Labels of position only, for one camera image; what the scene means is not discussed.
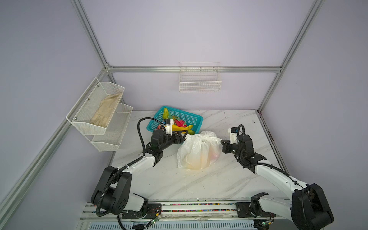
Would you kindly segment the yellow fake banana bunch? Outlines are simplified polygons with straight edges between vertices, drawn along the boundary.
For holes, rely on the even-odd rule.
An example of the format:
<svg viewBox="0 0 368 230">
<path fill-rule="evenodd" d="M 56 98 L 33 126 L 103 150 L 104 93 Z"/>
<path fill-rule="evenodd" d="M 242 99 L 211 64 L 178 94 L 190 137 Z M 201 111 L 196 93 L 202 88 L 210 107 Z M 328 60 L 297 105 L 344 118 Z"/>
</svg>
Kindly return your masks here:
<svg viewBox="0 0 368 230">
<path fill-rule="evenodd" d="M 192 128 L 193 128 L 193 125 L 189 125 L 187 127 L 179 127 L 179 126 L 176 126 L 176 125 L 172 125 L 172 130 L 173 131 L 185 131 L 185 130 L 187 130 L 189 135 L 194 135 L 195 134 L 195 132 L 192 130 Z"/>
</svg>

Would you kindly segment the pink fake dragon fruit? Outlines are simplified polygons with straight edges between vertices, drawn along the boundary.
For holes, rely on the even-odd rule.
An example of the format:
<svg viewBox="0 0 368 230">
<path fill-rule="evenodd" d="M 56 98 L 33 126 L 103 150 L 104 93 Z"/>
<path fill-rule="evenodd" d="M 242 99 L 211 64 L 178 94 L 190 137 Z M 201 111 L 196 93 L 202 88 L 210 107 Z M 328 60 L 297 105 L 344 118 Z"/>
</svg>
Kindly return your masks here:
<svg viewBox="0 0 368 230">
<path fill-rule="evenodd" d="M 175 123 L 175 125 L 176 125 L 176 126 L 178 126 L 178 127 L 187 127 L 186 122 L 185 122 L 185 121 L 183 121 L 183 120 L 174 120 L 174 123 Z"/>
</svg>

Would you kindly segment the white lemon print plastic bag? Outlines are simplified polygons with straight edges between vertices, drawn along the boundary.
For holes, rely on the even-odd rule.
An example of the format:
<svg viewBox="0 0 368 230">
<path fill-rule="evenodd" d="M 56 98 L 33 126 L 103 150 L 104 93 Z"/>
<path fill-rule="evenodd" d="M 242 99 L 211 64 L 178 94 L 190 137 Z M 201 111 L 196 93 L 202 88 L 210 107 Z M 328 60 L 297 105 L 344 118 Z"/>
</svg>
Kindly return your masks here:
<svg viewBox="0 0 368 230">
<path fill-rule="evenodd" d="M 202 131 L 186 138 L 177 152 L 178 168 L 202 170 L 208 168 L 222 152 L 221 139 L 212 131 Z"/>
</svg>

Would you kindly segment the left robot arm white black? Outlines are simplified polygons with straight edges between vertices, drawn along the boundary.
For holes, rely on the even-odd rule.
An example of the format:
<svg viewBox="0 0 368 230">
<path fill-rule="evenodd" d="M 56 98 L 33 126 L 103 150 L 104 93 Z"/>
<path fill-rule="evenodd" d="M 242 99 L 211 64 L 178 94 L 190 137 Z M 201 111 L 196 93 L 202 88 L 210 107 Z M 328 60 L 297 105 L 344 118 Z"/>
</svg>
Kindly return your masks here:
<svg viewBox="0 0 368 230">
<path fill-rule="evenodd" d="M 158 123 L 151 141 L 144 143 L 140 130 L 142 121 L 151 120 Z M 172 145 L 184 143 L 188 130 L 174 130 L 174 121 L 166 119 L 163 122 L 144 117 L 137 123 L 137 131 L 142 145 L 142 155 L 130 163 L 117 168 L 108 166 L 104 169 L 99 182 L 92 194 L 91 203 L 96 207 L 96 215 L 103 217 L 108 214 L 119 215 L 123 211 L 134 211 L 145 215 L 147 199 L 131 192 L 133 178 L 156 166 L 163 157 L 163 151 Z"/>
</svg>

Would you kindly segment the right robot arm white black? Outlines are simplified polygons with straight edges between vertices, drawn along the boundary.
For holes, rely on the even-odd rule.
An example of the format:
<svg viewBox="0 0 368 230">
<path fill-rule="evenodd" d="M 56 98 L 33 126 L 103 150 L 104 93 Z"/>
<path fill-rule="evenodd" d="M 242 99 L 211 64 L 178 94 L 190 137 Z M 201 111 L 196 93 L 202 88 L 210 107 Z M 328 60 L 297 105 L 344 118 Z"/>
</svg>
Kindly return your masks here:
<svg viewBox="0 0 368 230">
<path fill-rule="evenodd" d="M 257 225 L 268 228 L 274 217 L 292 221 L 300 230 L 321 230 L 334 222 L 334 216 L 323 189 L 317 184 L 308 184 L 292 177 L 286 171 L 272 165 L 267 158 L 253 147 L 253 140 L 245 133 L 244 125 L 228 129 L 230 138 L 222 140 L 223 153 L 234 154 L 244 169 L 263 177 L 283 192 L 287 199 L 274 198 L 267 192 L 251 197 L 245 213 L 253 217 L 270 215 L 268 222 Z"/>
</svg>

